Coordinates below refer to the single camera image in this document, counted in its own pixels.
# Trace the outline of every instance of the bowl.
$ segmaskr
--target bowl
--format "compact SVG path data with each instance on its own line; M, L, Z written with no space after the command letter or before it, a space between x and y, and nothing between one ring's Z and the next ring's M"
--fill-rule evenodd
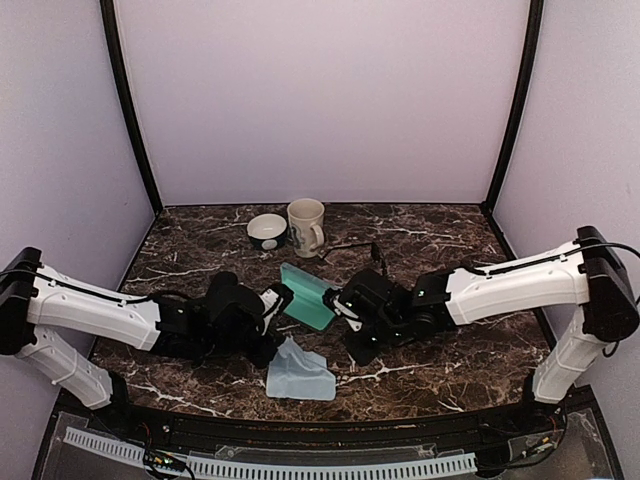
M248 223L247 235L256 250L275 250L287 241L287 221L275 213L258 215Z

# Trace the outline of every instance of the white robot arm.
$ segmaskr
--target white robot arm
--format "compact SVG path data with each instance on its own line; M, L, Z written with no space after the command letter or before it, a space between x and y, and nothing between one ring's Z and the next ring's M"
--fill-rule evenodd
M217 352L240 351L265 367L278 346L269 323L293 298L281 284L257 295L229 272L214 276L201 299L176 300L173 292L126 295L42 265L40 251L33 248L23 250L5 272L0 274L0 354L33 365L93 410L126 403L124 381L93 365L48 326L195 363Z
M603 347L630 336L640 317L626 270L594 227L540 255L489 267L421 275L412 291L373 270L357 273L324 303L352 332L345 345L360 365L385 346L401 346L476 320L517 310L573 304L569 327L536 369L525 395L557 404Z

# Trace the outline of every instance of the lavender wall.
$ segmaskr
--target lavender wall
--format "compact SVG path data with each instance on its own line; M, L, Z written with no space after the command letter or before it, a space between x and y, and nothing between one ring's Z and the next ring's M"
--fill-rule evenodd
M116 3L165 203L484 199L527 0Z
M152 211L99 3L0 2L0 65L0 265L33 245L66 274L117 286ZM91 341L70 338L85 351ZM0 476L28 479L57 389L6 357L0 385Z
M558 245L578 226L640 247L640 3L545 2L539 52L497 219L519 255ZM640 262L620 254L640 293ZM568 317L550 310L558 334ZM628 478L640 476L640 334L591 382Z

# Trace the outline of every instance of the table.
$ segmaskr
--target table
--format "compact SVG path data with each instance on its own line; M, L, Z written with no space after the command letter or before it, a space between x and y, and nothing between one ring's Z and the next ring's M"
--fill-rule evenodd
M272 252L253 250L246 225L266 212L286 216L286 206L165 209L123 291L144 295L173 289L200 296L209 276L219 270L233 271L262 291L280 278L283 262L344 285L361 268L373 266L366 248L335 251L326 261L300 259L290 245ZM328 204L325 230L329 244L374 240L384 252L390 278L407 288L421 273L462 261L482 265L505 260L474 205ZM322 422L407 419L515 403L525 376L549 353L531 312L481 320L387 351L367 367L355 365L340 342L346 322L333 322L322 334L285 317L273 326L303 349L327 358L337 378L334 401L268 398L266 370L257 370L240 355L193 369L188 361L100 339L92 361L122 375L138 405L233 419Z

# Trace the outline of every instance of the light blue cloth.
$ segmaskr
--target light blue cloth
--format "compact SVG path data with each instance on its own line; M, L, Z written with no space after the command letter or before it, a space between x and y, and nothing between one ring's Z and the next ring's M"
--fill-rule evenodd
M336 377L327 370L327 359L305 352L291 337L278 348L269 364L267 396L297 400L333 400Z

